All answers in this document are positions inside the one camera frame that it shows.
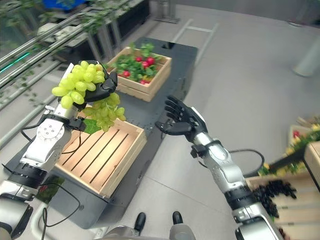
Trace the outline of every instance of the robotic arm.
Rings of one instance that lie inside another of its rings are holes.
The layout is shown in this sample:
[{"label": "robotic arm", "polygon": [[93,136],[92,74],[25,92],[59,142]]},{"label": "robotic arm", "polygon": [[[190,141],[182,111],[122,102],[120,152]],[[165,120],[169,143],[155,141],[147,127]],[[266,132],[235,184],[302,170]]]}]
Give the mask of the robotic arm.
[{"label": "robotic arm", "polygon": [[232,209],[240,227],[235,231],[237,240],[283,240],[266,210],[249,189],[240,168],[218,139],[212,139],[203,117],[193,107],[169,96],[165,101],[167,116],[174,123],[156,122],[156,127],[169,135],[184,135],[193,143],[191,155],[203,159],[215,183]]},{"label": "robotic arm", "polygon": [[[65,72],[70,73],[71,64]],[[18,238],[25,230],[33,208],[27,203],[38,193],[38,187],[44,181],[47,173],[55,166],[64,146],[71,138],[72,130],[84,131],[86,125],[78,112],[86,107],[88,102],[107,98],[117,87],[117,74],[110,75],[104,69],[105,81],[96,84],[95,91],[88,91],[82,105],[73,104],[70,109],[64,109],[58,99],[56,108],[46,106],[36,137],[22,156],[18,166],[9,178],[0,184],[0,239]]]}]

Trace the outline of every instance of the black cable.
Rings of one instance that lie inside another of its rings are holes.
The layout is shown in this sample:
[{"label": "black cable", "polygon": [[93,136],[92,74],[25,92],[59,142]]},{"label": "black cable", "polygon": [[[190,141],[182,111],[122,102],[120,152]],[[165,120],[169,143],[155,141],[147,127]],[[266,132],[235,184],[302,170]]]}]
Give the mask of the black cable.
[{"label": "black cable", "polygon": [[75,151],[77,151],[80,147],[81,147],[81,132],[79,131],[79,145],[78,145],[78,147],[77,147],[75,150],[63,152],[63,153],[61,153],[61,154],[72,154],[72,153],[74,153]]},{"label": "black cable", "polygon": [[[255,169],[255,170],[253,170],[253,171],[251,171],[251,172],[243,175],[245,178],[250,178],[250,177],[256,176],[256,175],[257,175],[257,172],[259,171],[259,169],[260,169],[260,168],[264,165],[264,163],[265,163],[265,157],[262,155],[261,152],[255,150],[255,149],[251,149],[251,148],[244,148],[244,149],[237,149],[237,150],[231,150],[231,151],[229,151],[229,153],[231,153],[231,154],[233,154],[233,153],[241,153],[241,152],[253,152],[253,153],[258,154],[258,155],[261,157],[261,163],[260,163],[259,167],[258,167],[257,169]],[[201,161],[199,161],[199,160],[198,160],[198,163],[199,163],[201,166],[203,166],[204,168],[206,168],[206,169],[208,168],[206,165],[204,165],[204,164],[203,164]]]},{"label": "black cable", "polygon": [[31,126],[25,126],[23,128],[20,129],[20,133],[22,134],[22,136],[24,136],[30,143],[32,143],[34,140],[31,139],[30,137],[28,137],[28,135],[24,132],[24,130],[27,129],[34,129],[40,126],[41,123],[37,123],[35,125],[31,125]]},{"label": "black cable", "polygon": [[51,227],[54,227],[62,222],[64,222],[65,220],[67,220],[68,218],[70,218],[81,206],[81,203],[80,201],[78,200],[78,198],[73,195],[71,192],[69,192],[68,190],[66,190],[63,186],[57,184],[57,183],[44,183],[44,184],[40,184],[40,186],[46,186],[46,185],[56,185],[58,186],[59,188],[63,189],[67,194],[69,194],[71,197],[73,197],[77,202],[78,202],[78,206],[76,207],[76,209],[70,213],[68,216],[66,216],[64,219],[62,219],[61,221],[58,221],[54,224],[51,224],[51,225],[48,225],[47,224],[47,221],[48,221],[48,210],[46,207],[43,208],[42,210],[42,220],[43,220],[43,231],[42,231],[42,237],[41,237],[41,240],[44,240],[45,239],[45,234],[46,234],[46,229],[47,228],[51,228]]}]

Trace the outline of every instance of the wooden box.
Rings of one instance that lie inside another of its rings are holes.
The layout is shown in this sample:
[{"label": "wooden box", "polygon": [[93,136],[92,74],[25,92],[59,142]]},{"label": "wooden box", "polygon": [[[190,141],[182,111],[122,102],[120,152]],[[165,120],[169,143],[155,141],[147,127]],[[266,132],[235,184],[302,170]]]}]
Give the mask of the wooden box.
[{"label": "wooden box", "polygon": [[[128,55],[131,53],[131,48],[126,47],[121,52],[119,52],[111,61],[108,62],[108,65],[111,66],[114,64],[118,57],[121,55]],[[134,55],[140,57],[141,53],[139,49],[134,50]],[[170,57],[161,56],[162,59],[156,64],[157,73],[153,77],[150,83],[141,84],[136,81],[132,81],[123,76],[118,75],[118,91],[134,96],[138,99],[142,99],[146,102],[150,102],[152,98],[156,95],[157,91],[161,88],[164,82],[170,75],[171,72],[171,61]],[[109,67],[108,72],[116,71],[115,68]]]},{"label": "wooden box", "polygon": [[282,177],[249,177],[246,178],[246,182],[249,188],[254,190],[259,185],[266,185],[269,181],[278,179],[291,183],[297,190],[297,198],[293,199],[284,194],[272,198],[279,212],[279,218],[274,219],[275,224],[283,228],[291,240],[319,240],[320,192],[307,171]]},{"label": "wooden box", "polygon": [[[110,198],[147,142],[142,128],[116,119],[107,132],[81,132],[81,146],[62,154],[56,167],[93,192]],[[73,131],[64,152],[79,145],[79,131]]]}]

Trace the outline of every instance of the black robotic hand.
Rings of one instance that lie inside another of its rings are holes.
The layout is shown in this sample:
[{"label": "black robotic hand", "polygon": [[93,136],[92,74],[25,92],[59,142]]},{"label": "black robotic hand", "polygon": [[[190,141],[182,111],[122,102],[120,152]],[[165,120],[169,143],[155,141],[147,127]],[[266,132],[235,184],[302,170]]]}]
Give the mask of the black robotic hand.
[{"label": "black robotic hand", "polygon": [[202,116],[191,107],[186,106],[174,96],[168,96],[165,101],[164,110],[167,116],[174,120],[173,123],[157,121],[155,126],[161,132],[169,135],[184,135],[189,142],[193,142],[199,133],[207,133],[207,126]]}]

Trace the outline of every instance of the green grapes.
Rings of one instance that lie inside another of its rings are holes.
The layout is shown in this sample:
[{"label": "green grapes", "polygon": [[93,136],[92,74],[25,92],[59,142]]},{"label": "green grapes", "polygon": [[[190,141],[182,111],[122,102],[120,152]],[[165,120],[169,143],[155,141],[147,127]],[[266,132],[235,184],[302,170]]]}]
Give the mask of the green grapes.
[{"label": "green grapes", "polygon": [[62,97],[61,105],[63,108],[70,109],[73,103],[83,104],[85,102],[86,91],[95,91],[97,88],[96,84],[103,83],[104,81],[105,74],[102,65],[89,64],[86,61],[82,61],[80,64],[74,65],[72,71],[65,78],[61,79],[58,86],[54,87],[51,92],[57,97]]},{"label": "green grapes", "polygon": [[125,121],[125,108],[119,107],[120,103],[119,95],[115,92],[111,93],[109,97],[96,101],[92,107],[86,107],[82,112],[91,119],[96,120],[97,127],[102,128],[104,132],[107,132],[110,127],[115,125],[115,120],[119,118],[121,121]]}]

